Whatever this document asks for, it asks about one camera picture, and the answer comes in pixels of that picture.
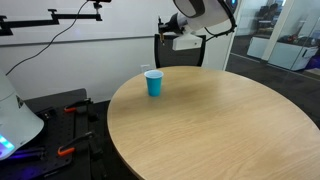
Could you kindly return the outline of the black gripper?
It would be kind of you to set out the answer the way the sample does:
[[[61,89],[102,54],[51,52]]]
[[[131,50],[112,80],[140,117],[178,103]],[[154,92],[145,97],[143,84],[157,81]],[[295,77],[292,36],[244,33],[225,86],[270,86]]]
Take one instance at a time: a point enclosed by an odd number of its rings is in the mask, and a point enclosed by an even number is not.
[[[182,34],[183,29],[178,23],[178,14],[175,13],[171,16],[170,20],[164,24],[160,16],[158,16],[158,33],[173,32],[175,34]]]

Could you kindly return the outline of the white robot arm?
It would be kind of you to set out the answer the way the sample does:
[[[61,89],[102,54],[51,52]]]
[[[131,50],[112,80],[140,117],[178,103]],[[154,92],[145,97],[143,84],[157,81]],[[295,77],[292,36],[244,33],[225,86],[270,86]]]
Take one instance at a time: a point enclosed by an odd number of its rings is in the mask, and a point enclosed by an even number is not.
[[[233,32],[236,25],[234,12],[238,0],[172,0],[178,12],[171,16],[166,23],[158,18],[158,33],[174,32],[184,34],[208,28],[225,21],[229,21],[231,27],[228,30],[214,34],[214,37],[228,35]]]

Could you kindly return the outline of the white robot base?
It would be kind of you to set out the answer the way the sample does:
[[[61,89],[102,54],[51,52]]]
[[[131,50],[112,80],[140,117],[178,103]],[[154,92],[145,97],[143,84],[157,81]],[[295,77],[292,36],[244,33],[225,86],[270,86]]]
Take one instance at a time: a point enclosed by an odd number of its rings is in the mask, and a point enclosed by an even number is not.
[[[10,157],[44,128],[0,70],[0,160]]]

